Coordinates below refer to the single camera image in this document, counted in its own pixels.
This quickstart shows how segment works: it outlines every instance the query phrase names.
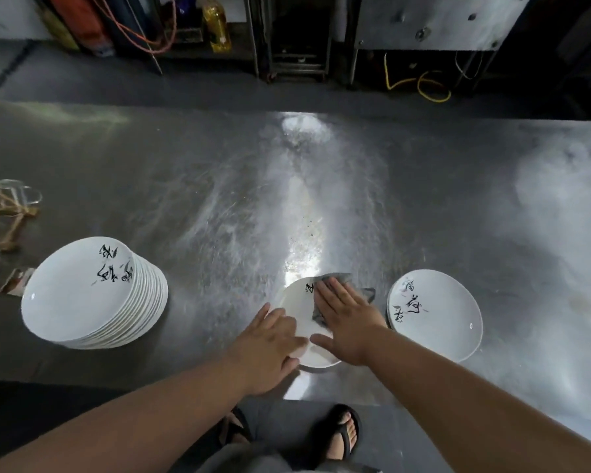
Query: finger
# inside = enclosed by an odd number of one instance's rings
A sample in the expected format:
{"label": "finger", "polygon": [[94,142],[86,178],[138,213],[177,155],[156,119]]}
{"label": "finger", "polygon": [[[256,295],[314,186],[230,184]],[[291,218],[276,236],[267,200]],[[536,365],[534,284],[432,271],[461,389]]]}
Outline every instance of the finger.
{"label": "finger", "polygon": [[284,337],[280,342],[280,353],[285,357],[295,357],[295,354],[300,353],[298,350],[304,349],[308,344],[306,337]]}
{"label": "finger", "polygon": [[359,292],[354,290],[354,288],[350,284],[346,284],[344,286],[346,292],[350,294],[350,296],[357,302],[359,305],[368,305],[367,300],[365,300]]}
{"label": "finger", "polygon": [[345,305],[357,305],[357,302],[352,298],[352,295],[341,285],[341,283],[334,277],[331,277],[331,286],[335,289],[335,294],[339,297]]}
{"label": "finger", "polygon": [[337,322],[337,312],[326,302],[326,299],[324,299],[317,289],[313,292],[313,301],[319,311],[322,312],[322,317],[326,320],[326,325],[332,330],[335,322]]}
{"label": "finger", "polygon": [[324,300],[335,310],[337,313],[344,307],[344,303],[339,300],[339,297],[335,294],[335,292],[331,291],[326,284],[322,281],[319,281],[315,284],[315,290],[319,292]]}
{"label": "finger", "polygon": [[267,314],[267,317],[263,319],[263,321],[260,323],[260,328],[272,328],[278,319],[284,314],[285,310],[283,308],[275,308]]}
{"label": "finger", "polygon": [[274,325],[274,330],[288,337],[296,334],[296,319],[293,317],[280,317]]}
{"label": "finger", "polygon": [[270,307],[271,307],[271,305],[269,304],[269,302],[267,302],[265,305],[263,305],[260,308],[260,310],[258,311],[258,313],[252,319],[252,322],[250,322],[250,324],[248,325],[248,328],[258,327],[260,325],[260,323],[263,321],[263,319],[265,318],[265,316],[267,315],[267,312],[269,312]]}
{"label": "finger", "polygon": [[331,337],[327,337],[322,334],[313,334],[311,336],[311,343],[328,350],[331,354],[335,355],[335,343]]}
{"label": "finger", "polygon": [[299,359],[297,359],[297,358],[286,359],[282,364],[282,368],[280,369],[280,380],[279,381],[283,381],[288,374],[293,372],[298,367],[298,365],[300,365]]}

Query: foot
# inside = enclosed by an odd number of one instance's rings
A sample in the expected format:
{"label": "foot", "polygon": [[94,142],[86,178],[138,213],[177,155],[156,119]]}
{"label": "foot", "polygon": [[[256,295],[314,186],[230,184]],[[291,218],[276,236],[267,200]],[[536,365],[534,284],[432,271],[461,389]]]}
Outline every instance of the foot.
{"label": "foot", "polygon": [[[350,412],[346,412],[339,422],[340,425],[345,423],[348,430],[348,436],[350,437],[350,451],[352,451],[357,442],[357,428],[355,427],[355,422],[352,419]],[[331,444],[326,452],[326,459],[343,460],[343,437],[341,436],[341,433],[335,433],[333,435]]]}
{"label": "foot", "polygon": [[[243,425],[241,424],[239,419],[237,419],[235,414],[232,412],[228,413],[223,418],[223,425],[221,427],[221,433],[219,434],[219,443],[221,443],[222,446],[225,446],[225,444],[226,444],[226,438],[228,438],[228,429],[230,428],[230,424],[234,424],[236,426],[240,426],[241,428],[243,428]],[[232,436],[232,443],[249,443],[249,442],[248,442],[248,439],[245,438],[240,433],[235,433]]]}

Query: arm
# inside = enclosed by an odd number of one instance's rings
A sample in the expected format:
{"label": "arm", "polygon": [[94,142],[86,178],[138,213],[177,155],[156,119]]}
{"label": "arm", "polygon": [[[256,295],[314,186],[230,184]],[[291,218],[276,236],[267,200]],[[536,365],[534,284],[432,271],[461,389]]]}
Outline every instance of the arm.
{"label": "arm", "polygon": [[457,473],[591,472],[591,443],[465,368],[389,330],[350,286],[316,285],[333,339],[311,341],[367,365]]}
{"label": "arm", "polygon": [[0,459],[0,472],[164,472],[245,395],[274,388],[307,339],[266,304],[220,359],[112,400]]}

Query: yellow oil bottle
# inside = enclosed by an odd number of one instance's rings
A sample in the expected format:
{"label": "yellow oil bottle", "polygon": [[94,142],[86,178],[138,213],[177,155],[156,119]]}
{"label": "yellow oil bottle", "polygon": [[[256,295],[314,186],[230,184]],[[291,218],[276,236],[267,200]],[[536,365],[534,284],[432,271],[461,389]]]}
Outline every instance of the yellow oil bottle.
{"label": "yellow oil bottle", "polygon": [[202,6],[204,22],[208,28],[210,46],[214,53],[227,53],[232,50],[232,42],[226,23],[226,12],[217,0],[204,0]]}

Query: hand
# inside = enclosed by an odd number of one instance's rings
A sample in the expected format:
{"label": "hand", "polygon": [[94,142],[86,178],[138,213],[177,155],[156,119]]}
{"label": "hand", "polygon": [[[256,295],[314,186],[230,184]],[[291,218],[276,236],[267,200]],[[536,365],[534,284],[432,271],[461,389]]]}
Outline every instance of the hand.
{"label": "hand", "polygon": [[336,278],[331,278],[330,284],[335,292],[323,282],[318,282],[313,298],[333,338],[313,334],[311,342],[328,350],[339,360],[364,365],[371,343],[370,332],[375,328],[387,328],[385,320],[376,307],[368,304],[348,284],[342,286]]}
{"label": "hand", "polygon": [[283,308],[267,314],[269,308],[268,303],[263,305],[226,353],[244,378],[247,395],[260,395],[278,385],[300,364],[289,355],[309,343],[305,337],[294,337],[295,318],[284,317]]}

